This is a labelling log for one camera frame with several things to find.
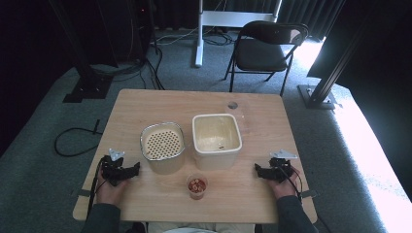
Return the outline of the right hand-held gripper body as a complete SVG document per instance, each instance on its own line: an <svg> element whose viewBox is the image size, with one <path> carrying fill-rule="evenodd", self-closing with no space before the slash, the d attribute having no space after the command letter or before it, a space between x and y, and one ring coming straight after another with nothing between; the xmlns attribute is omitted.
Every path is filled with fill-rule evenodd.
<svg viewBox="0 0 412 233"><path fill-rule="evenodd" d="M291 160L297 155L286 150L272 151L269 153L269 167L260 169L260 176L264 179L282 182L293 174Z"/></svg>

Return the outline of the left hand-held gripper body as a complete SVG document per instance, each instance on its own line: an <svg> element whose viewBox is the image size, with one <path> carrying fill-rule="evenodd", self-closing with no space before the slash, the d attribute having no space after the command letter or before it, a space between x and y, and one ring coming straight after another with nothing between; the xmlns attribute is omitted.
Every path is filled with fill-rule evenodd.
<svg viewBox="0 0 412 233"><path fill-rule="evenodd" d="M112 186L117 186L121 181L134 176L134 168L123 168L124 151L109 149L109 154L103 157L102 177Z"/></svg>

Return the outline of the person's right hand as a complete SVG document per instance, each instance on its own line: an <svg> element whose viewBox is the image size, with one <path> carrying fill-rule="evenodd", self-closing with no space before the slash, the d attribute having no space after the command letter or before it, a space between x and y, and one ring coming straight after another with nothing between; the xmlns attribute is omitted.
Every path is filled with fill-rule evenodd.
<svg viewBox="0 0 412 233"><path fill-rule="evenodd" d="M284 180L281 183L277 181L271 181L271 180L267 181L267 184L272 189L276 200L279 200L287 196L297 195L296 179L298 175L299 175L299 171L293 168L293 173L288 180Z"/></svg>

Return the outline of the person's left hand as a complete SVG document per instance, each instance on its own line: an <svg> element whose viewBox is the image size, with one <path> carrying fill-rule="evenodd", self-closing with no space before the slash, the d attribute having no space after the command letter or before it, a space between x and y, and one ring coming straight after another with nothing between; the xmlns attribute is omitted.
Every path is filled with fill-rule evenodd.
<svg viewBox="0 0 412 233"><path fill-rule="evenodd" d="M112 186L102 177L102 171L98 172L95 195L97 204L110 204L119 206L122 196L129 185L129 180L121 181L117 186Z"/></svg>

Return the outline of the container with perforated strainer insert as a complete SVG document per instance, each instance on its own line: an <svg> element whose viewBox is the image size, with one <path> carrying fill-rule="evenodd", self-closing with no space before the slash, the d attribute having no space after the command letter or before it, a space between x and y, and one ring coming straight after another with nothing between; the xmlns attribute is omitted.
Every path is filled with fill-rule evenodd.
<svg viewBox="0 0 412 233"><path fill-rule="evenodd" d="M157 174L170 175L184 165L184 135L180 125L175 122L146 127L140 135L140 148L152 171Z"/></svg>

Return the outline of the white square plastic container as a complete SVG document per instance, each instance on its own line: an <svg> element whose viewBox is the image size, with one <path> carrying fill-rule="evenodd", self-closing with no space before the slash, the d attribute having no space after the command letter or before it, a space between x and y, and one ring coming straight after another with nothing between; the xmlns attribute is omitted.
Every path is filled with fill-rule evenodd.
<svg viewBox="0 0 412 233"><path fill-rule="evenodd" d="M231 168L243 147L235 117L231 114L198 115L192 119L191 126L198 169Z"/></svg>

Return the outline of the small clear cup red contents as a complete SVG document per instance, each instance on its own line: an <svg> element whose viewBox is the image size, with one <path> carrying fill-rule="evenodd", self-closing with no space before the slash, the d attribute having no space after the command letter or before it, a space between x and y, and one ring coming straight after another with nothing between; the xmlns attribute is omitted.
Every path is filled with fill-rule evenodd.
<svg viewBox="0 0 412 233"><path fill-rule="evenodd" d="M186 187L189 192L189 196L193 200L200 200L203 198L207 187L208 187L208 180L202 174L191 174L187 178Z"/></svg>

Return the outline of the black metal stand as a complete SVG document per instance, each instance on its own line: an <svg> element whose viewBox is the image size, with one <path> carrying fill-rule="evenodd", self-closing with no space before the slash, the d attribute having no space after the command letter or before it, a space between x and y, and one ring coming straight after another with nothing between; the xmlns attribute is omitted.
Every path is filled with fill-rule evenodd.
<svg viewBox="0 0 412 233"><path fill-rule="evenodd" d="M79 74L79 80L63 102L81 103L84 99L105 99L113 76L99 75L92 69L61 0L47 0L47 6L54 17L57 37Z"/></svg>
<svg viewBox="0 0 412 233"><path fill-rule="evenodd" d="M308 73L319 83L298 87L308 109L334 109L331 89L351 61L372 8L373 0L345 0Z"/></svg>

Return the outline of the black folding chair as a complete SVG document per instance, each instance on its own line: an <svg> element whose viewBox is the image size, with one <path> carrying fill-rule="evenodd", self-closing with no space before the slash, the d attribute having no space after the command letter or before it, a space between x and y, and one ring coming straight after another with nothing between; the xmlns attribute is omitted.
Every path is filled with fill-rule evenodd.
<svg viewBox="0 0 412 233"><path fill-rule="evenodd" d="M224 79L230 77L229 91L233 91L236 74L267 74L268 82L276 73L284 72L280 95L292 67L295 50L309 35L303 23L277 23L255 20L245 24L234 44Z"/></svg>

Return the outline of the dark computer tower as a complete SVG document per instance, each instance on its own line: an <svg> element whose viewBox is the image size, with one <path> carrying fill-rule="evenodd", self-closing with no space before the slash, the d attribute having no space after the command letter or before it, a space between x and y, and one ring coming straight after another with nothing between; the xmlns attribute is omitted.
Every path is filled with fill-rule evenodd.
<svg viewBox="0 0 412 233"><path fill-rule="evenodd" d="M98 0L116 62L145 61L153 34L151 0Z"/></svg>

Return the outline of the white desk frame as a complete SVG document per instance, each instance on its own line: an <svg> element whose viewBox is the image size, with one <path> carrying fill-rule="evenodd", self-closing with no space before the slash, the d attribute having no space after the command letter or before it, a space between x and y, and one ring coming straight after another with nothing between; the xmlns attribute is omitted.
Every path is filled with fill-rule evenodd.
<svg viewBox="0 0 412 233"><path fill-rule="evenodd" d="M277 0L272 13L251 13L251 12L226 12L226 11L206 11L203 9L203 1L198 0L198 35L196 55L194 65L201 67L203 64L204 40L203 27L204 26L218 26L218 27L243 27L248 22L254 20L265 20L276 22L279 17L280 9L283 0Z"/></svg>

